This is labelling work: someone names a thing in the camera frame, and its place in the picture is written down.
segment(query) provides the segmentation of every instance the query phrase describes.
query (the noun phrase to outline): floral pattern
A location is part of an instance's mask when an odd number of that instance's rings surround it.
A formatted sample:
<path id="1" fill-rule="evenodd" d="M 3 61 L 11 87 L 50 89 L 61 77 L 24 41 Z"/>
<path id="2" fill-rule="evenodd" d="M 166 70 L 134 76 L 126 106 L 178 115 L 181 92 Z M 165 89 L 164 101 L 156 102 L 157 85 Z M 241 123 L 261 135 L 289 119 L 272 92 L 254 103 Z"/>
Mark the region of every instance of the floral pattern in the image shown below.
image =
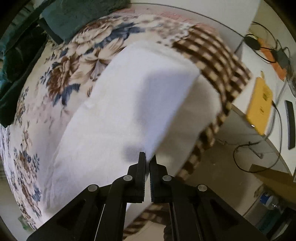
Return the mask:
<path id="1" fill-rule="evenodd" d="M 19 97 L 14 123 L 0 126 L 5 174 L 33 229 L 50 218 L 44 186 L 52 156 L 106 66 L 128 44 L 144 39 L 170 46 L 191 25 L 155 15 L 113 14 L 87 24 L 69 44 L 47 44 Z"/>

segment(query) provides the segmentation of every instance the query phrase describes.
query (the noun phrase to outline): brown and beige plaid cloth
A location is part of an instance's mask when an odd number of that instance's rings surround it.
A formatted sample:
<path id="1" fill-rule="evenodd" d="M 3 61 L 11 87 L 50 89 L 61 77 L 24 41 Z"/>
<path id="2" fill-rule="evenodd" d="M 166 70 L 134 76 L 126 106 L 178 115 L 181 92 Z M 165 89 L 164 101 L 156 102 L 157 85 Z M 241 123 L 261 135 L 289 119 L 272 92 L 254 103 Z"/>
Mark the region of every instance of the brown and beige plaid cloth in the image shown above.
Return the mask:
<path id="1" fill-rule="evenodd" d="M 196 169 L 202 152 L 213 146 L 215 134 L 228 116 L 231 103 L 245 88 L 251 73 L 231 53 L 219 36 L 202 26 L 191 27 L 187 37 L 173 43 L 173 49 L 190 59 L 200 69 L 202 75 L 220 94 L 222 105 L 221 112 L 197 138 L 191 155 L 176 175 L 176 178 L 185 181 Z M 124 230 L 123 238 L 137 233 L 148 220 L 166 224 L 168 215 L 167 205 L 150 205 Z"/>

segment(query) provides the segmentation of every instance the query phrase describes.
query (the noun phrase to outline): folded white fabric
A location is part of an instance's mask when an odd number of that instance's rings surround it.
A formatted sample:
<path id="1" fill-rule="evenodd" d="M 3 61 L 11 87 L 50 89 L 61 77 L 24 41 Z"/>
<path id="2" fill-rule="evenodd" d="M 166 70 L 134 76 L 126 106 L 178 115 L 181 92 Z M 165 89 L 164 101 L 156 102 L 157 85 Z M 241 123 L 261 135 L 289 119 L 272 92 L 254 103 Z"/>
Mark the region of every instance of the folded white fabric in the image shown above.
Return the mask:
<path id="1" fill-rule="evenodd" d="M 221 108 L 218 93 L 199 76 L 170 48 L 136 42 L 122 50 L 64 132 L 44 184 L 46 218 L 88 185 L 125 175 L 140 151 L 147 160 L 157 152 L 175 174 Z"/>

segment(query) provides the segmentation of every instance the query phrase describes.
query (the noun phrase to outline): silver screw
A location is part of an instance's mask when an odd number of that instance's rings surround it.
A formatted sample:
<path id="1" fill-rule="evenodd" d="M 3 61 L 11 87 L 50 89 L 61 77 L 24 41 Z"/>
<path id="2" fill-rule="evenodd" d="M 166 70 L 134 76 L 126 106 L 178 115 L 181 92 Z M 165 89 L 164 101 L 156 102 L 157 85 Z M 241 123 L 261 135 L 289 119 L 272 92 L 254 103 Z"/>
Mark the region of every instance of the silver screw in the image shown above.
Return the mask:
<path id="1" fill-rule="evenodd" d="M 163 176 L 163 180 L 166 181 L 166 182 L 169 182 L 169 181 L 172 180 L 172 177 L 169 176 L 169 175 L 165 175 L 165 176 Z"/>
<path id="2" fill-rule="evenodd" d="M 98 187 L 97 187 L 96 185 L 94 185 L 94 184 L 89 185 L 89 187 L 88 187 L 88 190 L 89 190 L 90 192 L 94 192 L 94 191 L 96 191 L 97 189 L 98 189 Z"/>
<path id="3" fill-rule="evenodd" d="M 123 179 L 124 179 L 125 181 L 131 181 L 131 180 L 133 179 L 133 177 L 132 177 L 131 175 L 125 175 L 125 176 L 123 177 Z"/>
<path id="4" fill-rule="evenodd" d="M 201 192 L 205 192 L 207 190 L 207 186 L 204 184 L 200 184 L 198 185 L 198 190 L 200 190 Z"/>

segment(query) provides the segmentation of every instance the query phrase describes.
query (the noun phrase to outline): bed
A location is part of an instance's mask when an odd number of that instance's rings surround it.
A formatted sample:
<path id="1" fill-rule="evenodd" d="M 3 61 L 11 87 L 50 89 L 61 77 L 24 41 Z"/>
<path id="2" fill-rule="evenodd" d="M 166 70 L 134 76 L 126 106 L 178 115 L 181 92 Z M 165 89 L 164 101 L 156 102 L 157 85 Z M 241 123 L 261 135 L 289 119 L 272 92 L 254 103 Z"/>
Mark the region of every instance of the bed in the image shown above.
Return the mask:
<path id="1" fill-rule="evenodd" d="M 92 92 L 100 74 L 125 46 L 149 40 L 175 49 L 196 64 L 220 95 L 222 110 L 196 137 L 192 153 L 176 176 L 184 181 L 210 148 L 231 102 L 247 85 L 250 72 L 223 43 L 217 31 L 181 15 L 128 8 L 87 24 L 69 44 L 48 41 L 26 80 L 12 125 L 0 126 L 0 155 L 13 195 L 36 230 L 43 214 L 44 176 L 75 111 Z M 148 220 L 163 222 L 166 209 L 153 204 L 125 229 L 136 233 Z"/>

